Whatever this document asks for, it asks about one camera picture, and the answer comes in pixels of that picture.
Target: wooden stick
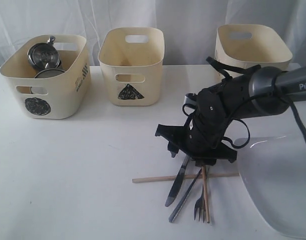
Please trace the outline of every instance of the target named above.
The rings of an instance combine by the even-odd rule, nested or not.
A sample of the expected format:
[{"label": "wooden stick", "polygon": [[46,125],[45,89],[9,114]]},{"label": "wooden stick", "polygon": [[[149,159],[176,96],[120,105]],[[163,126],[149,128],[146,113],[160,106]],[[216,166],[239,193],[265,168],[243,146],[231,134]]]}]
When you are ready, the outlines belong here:
[{"label": "wooden stick", "polygon": [[[237,177],[239,176],[238,172],[233,173],[210,173],[208,174],[209,178],[224,178],[224,177]],[[184,179],[194,179],[196,177],[195,174],[185,175]],[[132,182],[134,184],[140,183],[151,183],[151,182],[163,182],[163,181],[173,181],[175,180],[176,176],[156,176],[156,177],[144,177],[144,178],[133,178]]]},{"label": "wooden stick", "polygon": [[210,216],[209,216],[209,204],[208,204],[208,192],[207,192],[207,175],[206,175],[205,165],[202,166],[202,173],[203,173],[204,199],[206,204],[206,222],[209,224]]}]

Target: circular sticker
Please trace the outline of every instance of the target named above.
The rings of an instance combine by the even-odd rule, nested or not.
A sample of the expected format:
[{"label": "circular sticker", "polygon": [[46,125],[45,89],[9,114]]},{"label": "circular sticker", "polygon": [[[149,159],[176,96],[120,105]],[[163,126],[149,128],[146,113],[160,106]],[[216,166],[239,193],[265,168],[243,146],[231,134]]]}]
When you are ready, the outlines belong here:
[{"label": "circular sticker", "polygon": [[47,101],[37,97],[25,99],[25,107],[31,114],[38,116],[43,116],[51,112],[51,107]]}]

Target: black sticker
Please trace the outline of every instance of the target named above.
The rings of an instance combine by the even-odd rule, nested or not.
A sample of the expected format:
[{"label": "black sticker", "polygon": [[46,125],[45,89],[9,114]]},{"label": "black sticker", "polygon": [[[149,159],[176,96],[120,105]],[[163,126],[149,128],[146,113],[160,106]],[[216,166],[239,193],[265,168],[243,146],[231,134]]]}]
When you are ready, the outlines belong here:
[{"label": "black sticker", "polygon": [[25,99],[25,107],[31,114],[39,116],[43,116],[51,112],[51,107],[47,101],[37,97]]},{"label": "black sticker", "polygon": [[126,85],[126,87],[123,88],[118,95],[118,99],[121,100],[136,100],[143,98],[144,96],[140,94],[131,84]]}]

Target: butter knife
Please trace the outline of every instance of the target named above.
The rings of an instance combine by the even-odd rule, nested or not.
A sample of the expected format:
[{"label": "butter knife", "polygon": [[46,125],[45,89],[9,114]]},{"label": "butter knife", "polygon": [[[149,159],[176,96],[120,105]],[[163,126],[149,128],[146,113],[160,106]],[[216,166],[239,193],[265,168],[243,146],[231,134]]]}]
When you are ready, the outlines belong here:
[{"label": "butter knife", "polygon": [[172,204],[179,193],[179,190],[181,189],[184,176],[185,176],[185,171],[186,171],[186,166],[190,160],[190,156],[186,155],[183,164],[181,168],[179,169],[179,172],[174,180],[174,183],[172,185],[171,190],[169,191],[168,197],[165,202],[165,207],[168,207],[170,204]]}]

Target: triangular sticker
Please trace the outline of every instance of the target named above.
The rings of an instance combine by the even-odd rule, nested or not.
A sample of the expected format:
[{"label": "triangular sticker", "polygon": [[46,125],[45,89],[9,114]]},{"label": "triangular sticker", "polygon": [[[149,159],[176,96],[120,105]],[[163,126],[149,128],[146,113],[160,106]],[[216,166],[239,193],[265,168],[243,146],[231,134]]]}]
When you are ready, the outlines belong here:
[{"label": "triangular sticker", "polygon": [[118,99],[121,100],[136,100],[143,98],[144,96],[140,94],[131,84],[127,84],[118,95]]}]

